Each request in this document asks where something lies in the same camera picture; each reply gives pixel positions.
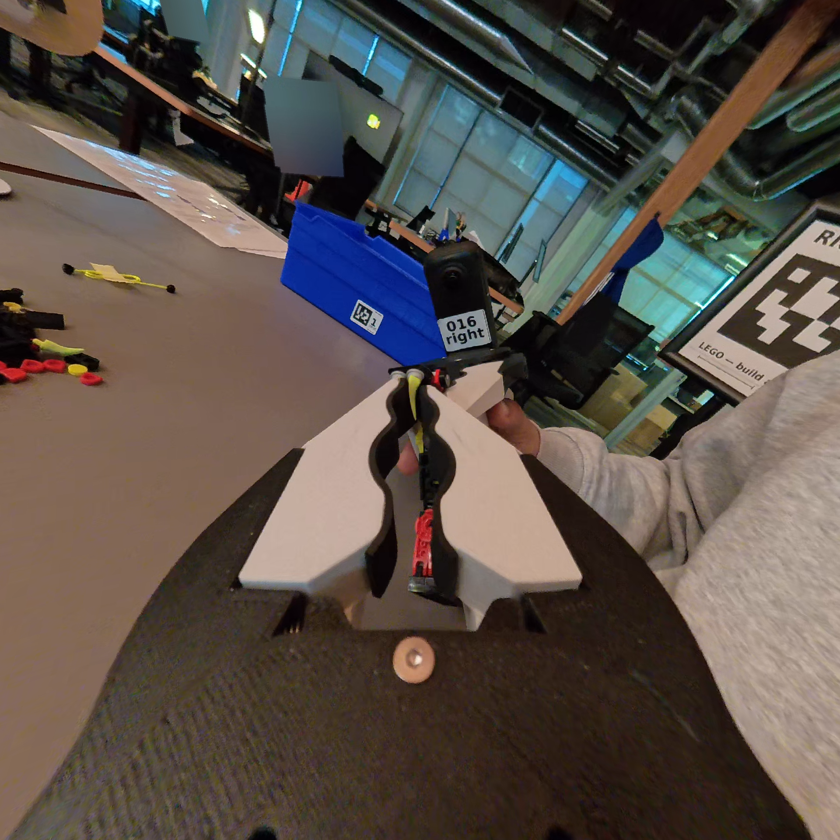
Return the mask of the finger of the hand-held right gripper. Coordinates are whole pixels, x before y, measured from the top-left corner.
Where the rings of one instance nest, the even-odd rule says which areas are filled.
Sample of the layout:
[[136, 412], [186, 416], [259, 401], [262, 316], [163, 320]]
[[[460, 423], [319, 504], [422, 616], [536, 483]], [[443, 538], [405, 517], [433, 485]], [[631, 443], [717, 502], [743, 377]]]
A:
[[448, 388], [448, 399], [472, 417], [486, 421], [489, 410], [502, 402], [509, 390], [502, 366], [503, 360], [494, 360], [466, 368]]

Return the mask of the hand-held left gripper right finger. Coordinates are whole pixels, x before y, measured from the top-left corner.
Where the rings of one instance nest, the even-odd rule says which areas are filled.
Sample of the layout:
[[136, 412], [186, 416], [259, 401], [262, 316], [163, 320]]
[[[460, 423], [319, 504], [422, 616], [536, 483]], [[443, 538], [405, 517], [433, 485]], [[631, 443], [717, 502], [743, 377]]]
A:
[[582, 573], [518, 451], [446, 395], [427, 396], [437, 409], [429, 431], [455, 460], [435, 524], [455, 552], [468, 630], [496, 601], [578, 589]]

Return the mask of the black red yellow lego assembly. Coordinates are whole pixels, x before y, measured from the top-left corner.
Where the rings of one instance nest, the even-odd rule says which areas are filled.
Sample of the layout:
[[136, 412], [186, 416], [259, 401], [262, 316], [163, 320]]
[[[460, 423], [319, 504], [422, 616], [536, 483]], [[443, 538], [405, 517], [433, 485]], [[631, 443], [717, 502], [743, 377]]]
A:
[[408, 442], [416, 457], [416, 474], [421, 499], [421, 510], [415, 520], [414, 526], [415, 538], [411, 575], [408, 580], [407, 589], [412, 594], [423, 597], [430, 602], [446, 606], [457, 606], [459, 601], [453, 596], [446, 595], [439, 588], [434, 578], [432, 553], [434, 530], [433, 505], [439, 483], [429, 471], [426, 428], [421, 420], [418, 407], [418, 395], [423, 385], [432, 385], [439, 391], [444, 391], [445, 387], [440, 379], [440, 370], [429, 371], [429, 369], [415, 366], [405, 369], [403, 373], [407, 384], [408, 403], [414, 420]]

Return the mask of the yellow lego rod black ends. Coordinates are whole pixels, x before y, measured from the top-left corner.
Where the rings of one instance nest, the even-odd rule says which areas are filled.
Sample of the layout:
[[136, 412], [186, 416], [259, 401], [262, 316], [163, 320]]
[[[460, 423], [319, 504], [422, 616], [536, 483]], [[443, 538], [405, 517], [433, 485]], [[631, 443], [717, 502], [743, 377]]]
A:
[[79, 276], [90, 280], [101, 280], [112, 285], [118, 286], [132, 286], [132, 287], [147, 287], [158, 290], [163, 290], [171, 295], [177, 293], [174, 285], [161, 285], [142, 280], [139, 276], [124, 274], [119, 272], [114, 266], [105, 266], [100, 264], [91, 264], [89, 269], [76, 268], [70, 264], [63, 264], [61, 266], [63, 273], [69, 277]]

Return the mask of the pile of loose lego pieces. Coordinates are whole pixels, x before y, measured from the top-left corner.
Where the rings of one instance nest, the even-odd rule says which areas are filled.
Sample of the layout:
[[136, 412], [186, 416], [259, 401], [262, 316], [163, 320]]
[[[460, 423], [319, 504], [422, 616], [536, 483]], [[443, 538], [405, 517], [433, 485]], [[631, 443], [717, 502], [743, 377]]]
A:
[[41, 333], [62, 331], [64, 316], [25, 305], [20, 288], [1, 289], [1, 385], [26, 382], [34, 375], [70, 375], [85, 386], [100, 386], [100, 361], [84, 349], [45, 339]]

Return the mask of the person's right hand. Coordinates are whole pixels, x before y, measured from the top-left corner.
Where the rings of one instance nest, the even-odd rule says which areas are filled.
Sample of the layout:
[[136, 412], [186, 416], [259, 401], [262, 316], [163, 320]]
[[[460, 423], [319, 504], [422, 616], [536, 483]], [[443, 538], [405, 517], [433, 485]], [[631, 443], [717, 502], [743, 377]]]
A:
[[[488, 426], [520, 455], [539, 456], [539, 426], [526, 416], [519, 404], [505, 398], [486, 412], [486, 420]], [[411, 438], [402, 447], [396, 469], [404, 476], [412, 476], [419, 469], [417, 452]]]

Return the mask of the wooden workbench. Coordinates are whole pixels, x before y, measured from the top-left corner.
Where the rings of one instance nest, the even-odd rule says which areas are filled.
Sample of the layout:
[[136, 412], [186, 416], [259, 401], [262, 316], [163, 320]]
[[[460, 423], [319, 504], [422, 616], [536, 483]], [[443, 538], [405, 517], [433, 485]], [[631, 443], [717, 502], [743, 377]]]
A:
[[[375, 229], [379, 229], [382, 226], [382, 219], [380, 217], [383, 217], [387, 224], [386, 230], [388, 235], [393, 238], [403, 238], [406, 242], [411, 244], [412, 247], [421, 250], [424, 254], [430, 253], [436, 247], [432, 243], [426, 241], [420, 234], [399, 223], [396, 217], [376, 205], [372, 200], [365, 200], [363, 210], [371, 216], [371, 219], [374, 221]], [[503, 294], [492, 285], [490, 285], [489, 294], [495, 303], [513, 313], [510, 316], [505, 316], [508, 322], [512, 321], [514, 315], [518, 316], [523, 314], [524, 307], [515, 297]]]

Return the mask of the blue plastic bin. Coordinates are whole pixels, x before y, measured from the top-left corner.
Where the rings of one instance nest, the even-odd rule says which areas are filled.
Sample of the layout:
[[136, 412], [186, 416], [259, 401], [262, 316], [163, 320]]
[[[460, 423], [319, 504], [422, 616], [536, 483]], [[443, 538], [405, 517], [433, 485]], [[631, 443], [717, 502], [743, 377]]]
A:
[[400, 365], [445, 356], [422, 265], [362, 224], [297, 204], [280, 282]]

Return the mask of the black office chair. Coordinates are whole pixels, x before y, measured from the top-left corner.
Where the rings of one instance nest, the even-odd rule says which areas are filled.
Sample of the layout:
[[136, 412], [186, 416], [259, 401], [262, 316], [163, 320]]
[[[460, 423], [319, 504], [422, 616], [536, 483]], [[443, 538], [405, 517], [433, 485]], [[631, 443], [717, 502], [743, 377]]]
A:
[[601, 293], [564, 324], [534, 312], [503, 342], [527, 362], [527, 375], [509, 387], [513, 400], [522, 407], [533, 397], [581, 407], [653, 329]]

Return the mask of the cardboard box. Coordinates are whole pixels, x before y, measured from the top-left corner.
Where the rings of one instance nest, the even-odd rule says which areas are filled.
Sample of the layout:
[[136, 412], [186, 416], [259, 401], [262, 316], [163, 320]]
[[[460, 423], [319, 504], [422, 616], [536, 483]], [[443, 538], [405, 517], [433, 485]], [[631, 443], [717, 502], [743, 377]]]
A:
[[[636, 371], [632, 365], [619, 364], [598, 390], [579, 408], [579, 413], [602, 438], [607, 438], [621, 422], [638, 408], [666, 377], [659, 365]], [[614, 449], [621, 454], [648, 455], [657, 446], [674, 416], [661, 407], [663, 397], [648, 406], [639, 423]]]

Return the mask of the blue cloth flag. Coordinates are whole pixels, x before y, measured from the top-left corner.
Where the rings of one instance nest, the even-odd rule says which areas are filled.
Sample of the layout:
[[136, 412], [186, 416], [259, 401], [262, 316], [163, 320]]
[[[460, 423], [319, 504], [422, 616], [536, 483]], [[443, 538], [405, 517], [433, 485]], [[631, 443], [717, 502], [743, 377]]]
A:
[[664, 241], [665, 233], [660, 224], [660, 213], [656, 213], [615, 263], [601, 285], [590, 295], [588, 301], [595, 295], [602, 294], [612, 303], [620, 304], [630, 271], [655, 254]]

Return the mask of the white instruction sheet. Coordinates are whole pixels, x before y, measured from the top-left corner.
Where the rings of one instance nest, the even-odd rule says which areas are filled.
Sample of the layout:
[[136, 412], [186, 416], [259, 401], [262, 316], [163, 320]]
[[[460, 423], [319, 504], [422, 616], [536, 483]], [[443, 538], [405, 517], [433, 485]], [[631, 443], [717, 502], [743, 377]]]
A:
[[287, 256], [283, 237], [206, 183], [137, 155], [48, 129], [37, 131], [214, 245], [273, 259]]

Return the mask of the framed marker sign board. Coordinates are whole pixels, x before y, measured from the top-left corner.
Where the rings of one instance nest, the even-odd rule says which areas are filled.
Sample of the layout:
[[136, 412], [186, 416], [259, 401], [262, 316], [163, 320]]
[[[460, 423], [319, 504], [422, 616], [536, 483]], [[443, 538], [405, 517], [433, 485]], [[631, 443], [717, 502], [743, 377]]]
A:
[[814, 202], [661, 350], [736, 405], [838, 350], [839, 200]]

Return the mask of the wooden beam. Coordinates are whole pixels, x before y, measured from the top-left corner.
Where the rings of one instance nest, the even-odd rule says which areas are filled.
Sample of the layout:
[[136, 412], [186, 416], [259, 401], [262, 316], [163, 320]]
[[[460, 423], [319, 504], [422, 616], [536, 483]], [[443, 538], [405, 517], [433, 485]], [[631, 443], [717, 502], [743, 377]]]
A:
[[804, 1], [745, 71], [657, 190], [556, 318], [564, 325], [595, 294], [651, 220], [665, 225], [838, 16], [838, 1]]

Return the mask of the round wooden board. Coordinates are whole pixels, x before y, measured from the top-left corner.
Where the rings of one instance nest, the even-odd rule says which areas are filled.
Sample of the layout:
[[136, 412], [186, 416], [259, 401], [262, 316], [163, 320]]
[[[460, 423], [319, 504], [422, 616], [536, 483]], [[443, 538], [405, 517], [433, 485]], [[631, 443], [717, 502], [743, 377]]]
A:
[[1, 29], [61, 56], [85, 56], [103, 33], [100, 1], [2, 1]]

